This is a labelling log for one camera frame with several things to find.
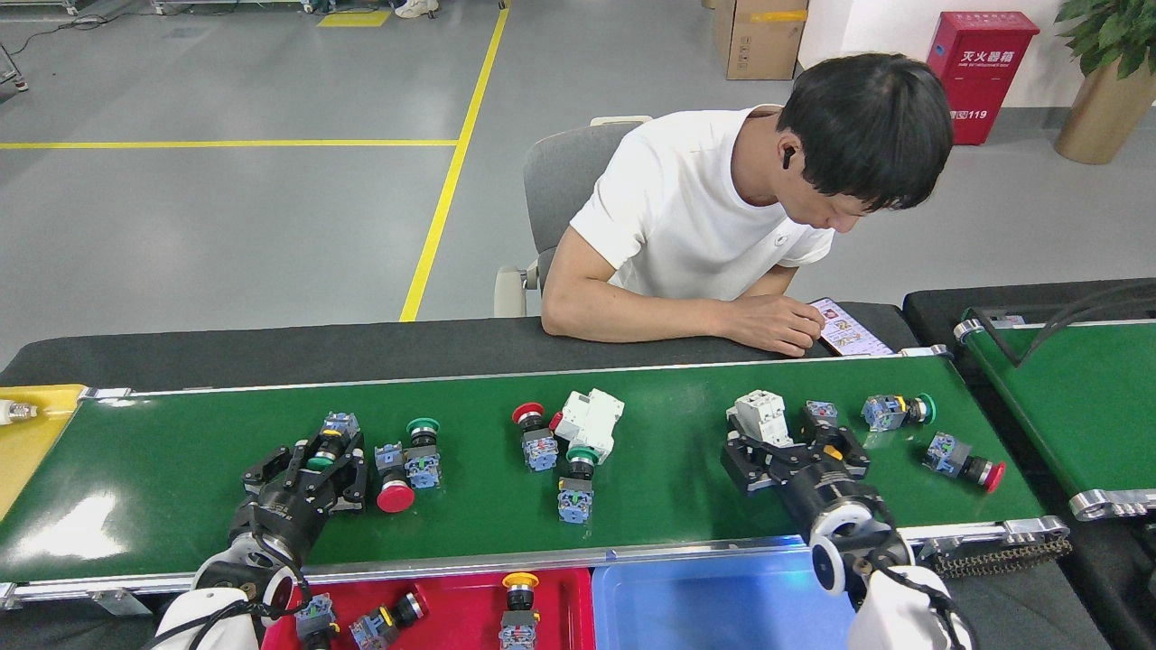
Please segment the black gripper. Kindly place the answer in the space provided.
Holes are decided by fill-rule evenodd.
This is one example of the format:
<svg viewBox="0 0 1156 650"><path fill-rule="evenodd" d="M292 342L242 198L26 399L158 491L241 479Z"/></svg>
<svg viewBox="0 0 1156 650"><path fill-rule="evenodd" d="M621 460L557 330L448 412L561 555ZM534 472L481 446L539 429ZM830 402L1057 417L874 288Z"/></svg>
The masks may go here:
<svg viewBox="0 0 1156 650"><path fill-rule="evenodd" d="M280 445L245 470L245 498L230 523L230 547L252 534L252 515L265 542L280 542L277 552L301 569L305 566L331 514L360 511L368 483L362 433L325 433L325 450L334 457L319 485L314 453L317 441Z"/></svg>
<svg viewBox="0 0 1156 650"><path fill-rule="evenodd" d="M722 467L744 494L780 489L805 542L815 535L850 539L883 531L879 489L862 481L870 457L854 433L827 420L805 420L801 433L806 443L788 446L727 433ZM814 464L805 468L806 461Z"/></svg>

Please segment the person's right hand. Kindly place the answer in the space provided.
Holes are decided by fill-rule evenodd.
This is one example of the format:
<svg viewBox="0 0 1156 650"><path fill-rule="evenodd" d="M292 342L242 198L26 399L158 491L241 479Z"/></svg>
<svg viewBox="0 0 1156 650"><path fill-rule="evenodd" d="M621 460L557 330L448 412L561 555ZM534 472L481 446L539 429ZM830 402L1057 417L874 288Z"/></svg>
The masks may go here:
<svg viewBox="0 0 1156 650"><path fill-rule="evenodd" d="M784 295L744 296L722 305L718 337L783 357L801 359L825 327L817 308Z"/></svg>

